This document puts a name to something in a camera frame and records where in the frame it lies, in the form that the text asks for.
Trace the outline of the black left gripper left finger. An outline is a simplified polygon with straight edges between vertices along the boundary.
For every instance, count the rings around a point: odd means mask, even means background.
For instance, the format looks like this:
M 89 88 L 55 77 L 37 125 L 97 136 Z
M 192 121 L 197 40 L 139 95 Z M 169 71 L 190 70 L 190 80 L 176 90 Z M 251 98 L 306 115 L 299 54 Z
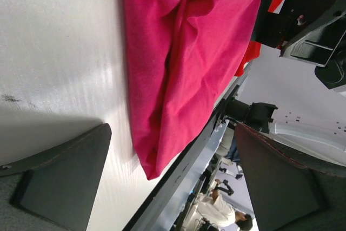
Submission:
M 86 230 L 108 154 L 105 123 L 1 165 L 1 230 Z

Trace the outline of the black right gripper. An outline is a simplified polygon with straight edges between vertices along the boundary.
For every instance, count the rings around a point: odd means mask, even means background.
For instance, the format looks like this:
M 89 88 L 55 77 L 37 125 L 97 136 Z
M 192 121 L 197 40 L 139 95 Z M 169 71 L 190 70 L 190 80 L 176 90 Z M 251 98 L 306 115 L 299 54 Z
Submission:
M 345 0 L 284 0 L 270 13 L 263 45 L 280 56 L 310 63 L 315 76 L 333 91 L 345 90 Z

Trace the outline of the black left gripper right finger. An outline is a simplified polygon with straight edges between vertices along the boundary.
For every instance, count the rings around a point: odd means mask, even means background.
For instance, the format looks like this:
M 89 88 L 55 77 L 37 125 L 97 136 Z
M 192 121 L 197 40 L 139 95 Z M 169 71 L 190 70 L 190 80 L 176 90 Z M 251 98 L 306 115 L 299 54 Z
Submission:
M 345 230 L 345 167 L 239 124 L 237 150 L 259 230 Z

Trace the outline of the red t shirt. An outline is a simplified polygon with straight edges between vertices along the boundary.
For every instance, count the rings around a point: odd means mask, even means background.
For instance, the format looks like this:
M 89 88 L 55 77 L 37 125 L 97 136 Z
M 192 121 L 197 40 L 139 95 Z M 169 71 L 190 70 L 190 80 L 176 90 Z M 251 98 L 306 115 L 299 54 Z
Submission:
M 256 59 L 260 55 L 261 40 L 270 30 L 270 26 L 266 25 L 266 20 L 269 19 L 269 14 L 273 13 L 282 1 L 283 0 L 261 0 L 251 39 L 244 57 L 235 72 L 236 77 L 240 77 L 244 74 L 244 66 L 246 63 Z

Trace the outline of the pink t shirt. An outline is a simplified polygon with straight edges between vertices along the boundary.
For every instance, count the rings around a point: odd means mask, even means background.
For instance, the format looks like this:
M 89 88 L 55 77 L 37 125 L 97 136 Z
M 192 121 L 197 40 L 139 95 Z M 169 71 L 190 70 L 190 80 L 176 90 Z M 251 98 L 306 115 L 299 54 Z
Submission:
M 261 0 L 123 0 L 132 143 L 148 180 L 201 132 Z

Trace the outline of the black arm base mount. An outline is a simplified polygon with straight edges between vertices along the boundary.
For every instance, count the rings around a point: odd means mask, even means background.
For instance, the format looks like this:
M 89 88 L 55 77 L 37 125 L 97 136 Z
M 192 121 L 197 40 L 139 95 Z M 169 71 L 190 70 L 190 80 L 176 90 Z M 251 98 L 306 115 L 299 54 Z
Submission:
M 232 97 L 226 104 L 225 114 L 237 123 L 243 123 L 260 133 L 268 134 L 269 124 L 274 121 L 272 115 L 277 109 L 274 104 L 260 102 L 248 105 Z

